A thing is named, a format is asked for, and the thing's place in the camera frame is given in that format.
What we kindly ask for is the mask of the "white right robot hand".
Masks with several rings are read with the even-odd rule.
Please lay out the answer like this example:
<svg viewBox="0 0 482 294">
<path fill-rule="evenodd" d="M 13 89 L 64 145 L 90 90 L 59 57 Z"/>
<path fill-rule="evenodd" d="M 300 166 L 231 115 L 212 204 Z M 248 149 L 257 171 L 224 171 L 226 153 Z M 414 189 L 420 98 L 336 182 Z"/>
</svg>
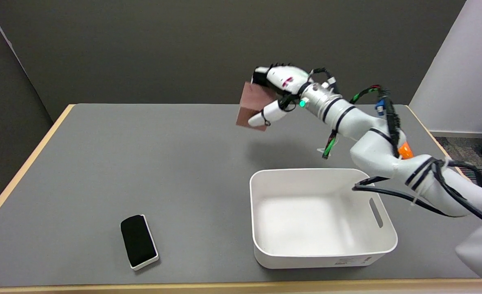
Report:
<svg viewBox="0 0 482 294">
<path fill-rule="evenodd" d="M 301 68 L 278 63 L 269 67 L 256 67 L 251 83 L 274 91 L 280 98 L 265 106 L 248 119 L 250 127 L 269 126 L 293 110 L 291 105 L 301 99 L 301 88 L 313 79 Z"/>
</svg>

